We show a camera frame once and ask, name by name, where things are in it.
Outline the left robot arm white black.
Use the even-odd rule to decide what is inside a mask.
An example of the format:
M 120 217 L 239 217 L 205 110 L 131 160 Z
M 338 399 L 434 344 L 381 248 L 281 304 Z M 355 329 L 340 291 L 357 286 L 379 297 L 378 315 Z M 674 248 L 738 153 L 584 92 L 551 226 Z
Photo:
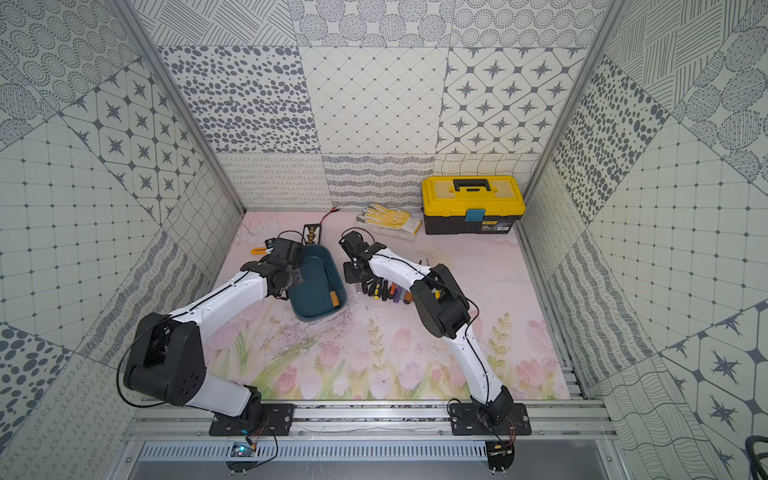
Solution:
M 260 393 L 209 374 L 204 344 L 247 307 L 268 297 L 286 300 L 304 258 L 303 243 L 273 239 L 262 258 L 243 264 L 232 279 L 202 298 L 167 314 L 146 315 L 137 325 L 117 384 L 161 404 L 256 422 Z

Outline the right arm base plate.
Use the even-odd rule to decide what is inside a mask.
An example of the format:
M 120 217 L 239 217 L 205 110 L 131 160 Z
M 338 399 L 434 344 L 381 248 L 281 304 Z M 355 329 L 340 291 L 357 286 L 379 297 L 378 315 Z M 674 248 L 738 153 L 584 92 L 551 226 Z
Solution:
M 524 404 L 514 403 L 502 416 L 494 416 L 475 403 L 462 403 L 451 399 L 447 403 L 447 413 L 454 436 L 490 435 L 529 436 L 532 427 L 527 408 Z

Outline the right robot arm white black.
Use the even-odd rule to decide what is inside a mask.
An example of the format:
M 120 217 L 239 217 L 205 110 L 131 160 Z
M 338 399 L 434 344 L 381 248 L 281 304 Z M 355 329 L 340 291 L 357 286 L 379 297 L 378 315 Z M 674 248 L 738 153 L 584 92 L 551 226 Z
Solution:
M 343 232 L 339 245 L 349 258 L 344 263 L 345 281 L 385 280 L 410 293 L 422 325 L 451 348 L 479 413 L 491 423 L 506 417 L 514 400 L 474 333 L 470 311 L 480 309 L 465 296 L 448 267 L 407 260 L 380 242 L 366 242 L 355 227 Z

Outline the teal plastic storage box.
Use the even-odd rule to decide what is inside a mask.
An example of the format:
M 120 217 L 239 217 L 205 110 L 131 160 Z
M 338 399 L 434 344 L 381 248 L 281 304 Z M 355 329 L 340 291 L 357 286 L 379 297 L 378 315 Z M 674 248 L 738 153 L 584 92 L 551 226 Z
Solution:
M 327 266 L 341 306 L 334 309 L 329 298 L 323 267 Z M 343 278 L 339 275 L 330 251 L 322 245 L 305 247 L 305 259 L 300 267 L 304 282 L 289 289 L 289 302 L 295 316 L 303 322 L 314 322 L 339 313 L 347 296 Z

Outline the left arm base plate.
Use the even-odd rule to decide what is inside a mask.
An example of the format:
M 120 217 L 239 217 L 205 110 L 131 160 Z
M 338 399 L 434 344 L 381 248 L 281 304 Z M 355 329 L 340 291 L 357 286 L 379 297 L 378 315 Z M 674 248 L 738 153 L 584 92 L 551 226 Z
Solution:
M 213 437 L 253 436 L 259 433 L 288 436 L 296 405 L 292 403 L 259 403 L 246 407 L 238 417 L 215 413 L 209 428 Z

